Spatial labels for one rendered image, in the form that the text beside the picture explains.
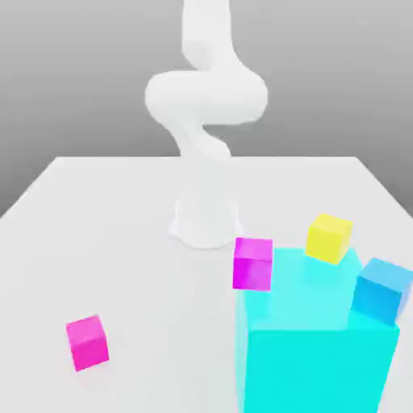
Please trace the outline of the small magenta cube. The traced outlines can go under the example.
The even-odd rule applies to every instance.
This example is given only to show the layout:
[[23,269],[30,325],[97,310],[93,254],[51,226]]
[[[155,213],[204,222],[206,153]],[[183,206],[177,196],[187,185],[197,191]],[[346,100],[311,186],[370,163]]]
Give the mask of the small magenta cube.
[[238,237],[233,256],[232,288],[270,291],[273,269],[273,241]]

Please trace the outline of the small yellow cube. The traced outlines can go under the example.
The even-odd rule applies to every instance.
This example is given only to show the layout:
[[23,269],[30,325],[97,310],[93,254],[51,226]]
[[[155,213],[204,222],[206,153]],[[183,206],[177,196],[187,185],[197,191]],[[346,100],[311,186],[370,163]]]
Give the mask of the small yellow cube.
[[305,252],[319,261],[338,265],[348,251],[353,222],[328,214],[319,214],[311,223]]

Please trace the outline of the small pink cube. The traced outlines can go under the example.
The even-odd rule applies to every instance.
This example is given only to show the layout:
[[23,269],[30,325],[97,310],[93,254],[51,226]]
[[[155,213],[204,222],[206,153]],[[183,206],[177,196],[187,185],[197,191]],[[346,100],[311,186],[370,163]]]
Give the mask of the small pink cube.
[[76,372],[109,360],[106,333],[97,315],[67,323],[65,329]]

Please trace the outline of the small blue cube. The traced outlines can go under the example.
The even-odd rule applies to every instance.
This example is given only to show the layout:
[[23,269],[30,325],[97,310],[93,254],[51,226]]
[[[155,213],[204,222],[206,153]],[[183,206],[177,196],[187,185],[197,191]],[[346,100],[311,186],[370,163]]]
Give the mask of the small blue cube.
[[356,279],[351,309],[386,325],[395,325],[407,304],[413,271],[372,258]]

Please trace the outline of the large cyan box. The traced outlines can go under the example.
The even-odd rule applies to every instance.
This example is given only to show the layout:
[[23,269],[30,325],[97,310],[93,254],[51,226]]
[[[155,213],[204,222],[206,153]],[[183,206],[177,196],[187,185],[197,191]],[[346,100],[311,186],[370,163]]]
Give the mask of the large cyan box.
[[239,413],[378,413],[399,329],[353,311],[361,268],[276,248],[270,291],[236,293]]

